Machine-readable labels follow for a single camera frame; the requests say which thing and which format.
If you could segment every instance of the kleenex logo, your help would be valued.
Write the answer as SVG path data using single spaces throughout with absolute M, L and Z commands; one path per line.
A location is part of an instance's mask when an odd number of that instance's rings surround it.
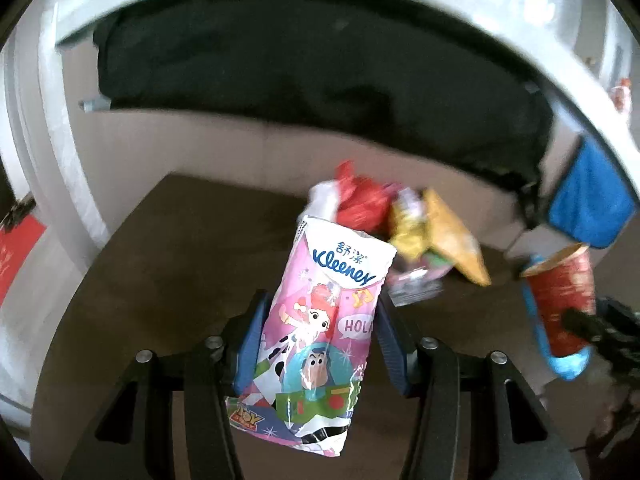
M 348 266 L 346 262 L 341 262 L 335 258 L 335 253 L 333 251 L 320 251 L 318 253 L 314 249 L 312 257 L 315 263 L 320 267 L 327 267 L 335 272 L 340 272 L 340 274 L 349 276 L 354 282 L 363 286 L 367 285 L 367 283 L 376 277 L 375 274 L 373 276 L 369 276 L 368 272 L 365 274 L 361 270 L 356 270 L 354 267 Z

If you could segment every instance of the red paper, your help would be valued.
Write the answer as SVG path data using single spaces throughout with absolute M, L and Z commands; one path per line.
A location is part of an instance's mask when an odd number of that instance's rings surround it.
M 26 216 L 10 233 L 0 230 L 0 305 L 44 230 L 44 225 L 32 215 Z

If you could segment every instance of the yellow snack bag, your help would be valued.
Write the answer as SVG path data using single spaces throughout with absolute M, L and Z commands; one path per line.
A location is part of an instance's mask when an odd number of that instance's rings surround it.
M 409 263 L 416 262 L 427 250 L 424 236 L 424 211 L 420 195 L 408 187 L 398 192 L 389 214 L 389 243 Z
M 477 285 L 491 285 L 480 245 L 433 189 L 422 194 L 427 213 L 427 247 L 451 261 L 457 270 Z

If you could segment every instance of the blue towel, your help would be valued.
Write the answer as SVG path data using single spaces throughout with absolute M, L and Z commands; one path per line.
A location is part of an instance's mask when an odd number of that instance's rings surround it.
M 549 224 L 579 242 L 603 249 L 615 241 L 635 211 L 618 170 L 595 140 L 583 137 L 549 208 Z

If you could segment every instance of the red can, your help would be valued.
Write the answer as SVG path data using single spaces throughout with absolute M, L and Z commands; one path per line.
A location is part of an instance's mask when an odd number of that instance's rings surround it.
M 567 332 L 561 322 L 562 311 L 576 308 L 595 314 L 595 288 L 589 247 L 575 244 L 558 251 L 544 262 L 529 267 L 526 278 L 536 299 L 551 353 L 556 357 L 575 354 L 587 342 Z

